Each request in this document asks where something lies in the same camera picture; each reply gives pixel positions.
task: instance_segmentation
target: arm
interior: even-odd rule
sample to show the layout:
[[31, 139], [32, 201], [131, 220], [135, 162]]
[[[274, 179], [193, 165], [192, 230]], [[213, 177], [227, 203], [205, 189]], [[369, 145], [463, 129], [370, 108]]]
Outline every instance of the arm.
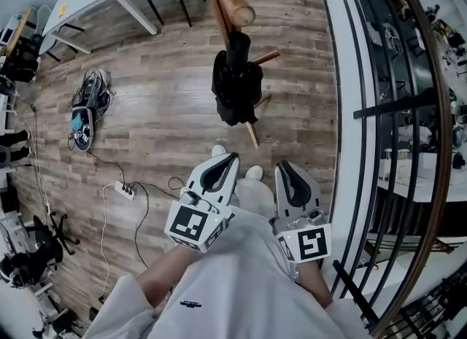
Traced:
[[159, 305], [171, 287], [183, 277], [195, 256], [196, 251], [176, 246], [136, 278], [153, 307]]
[[298, 264], [298, 276], [300, 278], [300, 285], [312, 294], [324, 309], [333, 302], [331, 293], [324, 282], [324, 278], [321, 275], [320, 268], [316, 261]]

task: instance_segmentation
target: wooden handrail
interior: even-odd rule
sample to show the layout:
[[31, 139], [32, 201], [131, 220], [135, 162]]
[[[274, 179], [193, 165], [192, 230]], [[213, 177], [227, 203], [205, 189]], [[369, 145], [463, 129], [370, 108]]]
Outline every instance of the wooden handrail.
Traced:
[[428, 259], [433, 242], [436, 239], [439, 225], [441, 224], [442, 213], [446, 203], [447, 192], [449, 189], [449, 178], [451, 174], [451, 155], [452, 155], [452, 125], [451, 125], [451, 110], [449, 103], [449, 93], [444, 81], [443, 71], [441, 70], [441, 59], [439, 56], [436, 38], [434, 36], [431, 24], [425, 14], [424, 9], [419, 0], [406, 0], [409, 5], [415, 21], [418, 24], [420, 34], [425, 44], [425, 52], [428, 57], [433, 83], [436, 89], [438, 98], [438, 150], [436, 159], [436, 175], [435, 185], [433, 187], [432, 199], [433, 206], [431, 208], [430, 219], [425, 235], [422, 237], [422, 244], [418, 252], [415, 254], [412, 264], [406, 274], [402, 285], [396, 292], [395, 297], [391, 301], [389, 307], [382, 315], [378, 324], [372, 331], [375, 338], [380, 338], [385, 331], [385, 328], [390, 323], [391, 319], [399, 312], [405, 303], [410, 292], [417, 283], [426, 260]]

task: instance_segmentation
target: white cable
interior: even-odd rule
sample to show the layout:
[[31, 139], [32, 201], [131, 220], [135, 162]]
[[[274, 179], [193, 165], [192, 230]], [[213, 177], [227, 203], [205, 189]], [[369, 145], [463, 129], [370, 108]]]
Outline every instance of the white cable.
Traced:
[[[31, 133], [33, 151], [34, 151], [34, 155], [36, 156], [35, 158], [33, 157], [33, 160], [36, 161], [37, 172], [38, 172], [38, 175], [39, 175], [39, 178], [40, 178], [40, 182], [42, 182], [41, 165], [39, 164], [39, 159], [37, 158], [37, 146], [36, 146], [36, 142], [34, 142], [34, 134], [32, 133], [32, 127], [31, 127], [31, 124], [29, 124], [29, 121], [28, 121], [28, 110], [26, 110], [26, 112], [24, 113], [24, 120], [21, 122], [18, 119], [18, 122], [21, 125], [24, 125], [24, 123], [28, 124], [29, 132]], [[49, 203], [49, 197], [48, 197], [47, 193], [45, 192], [45, 190], [42, 188], [42, 185], [40, 185], [39, 189], [42, 191], [42, 194], [45, 195], [45, 197], [47, 199], [46, 203]]]
[[102, 187], [102, 196], [104, 197], [104, 226], [102, 227], [101, 253], [102, 253], [102, 256], [104, 257], [104, 260], [105, 260], [105, 262], [107, 264], [107, 276], [105, 277], [104, 288], [102, 289], [101, 296], [104, 296], [105, 288], [107, 287], [107, 281], [109, 280], [109, 276], [110, 276], [109, 260], [107, 260], [107, 258], [105, 257], [105, 253], [104, 253], [104, 231], [105, 231], [105, 227], [107, 226], [107, 200], [105, 198], [105, 189], [106, 189], [106, 187], [108, 187], [110, 185], [115, 186], [115, 183], [106, 184], [104, 187]]

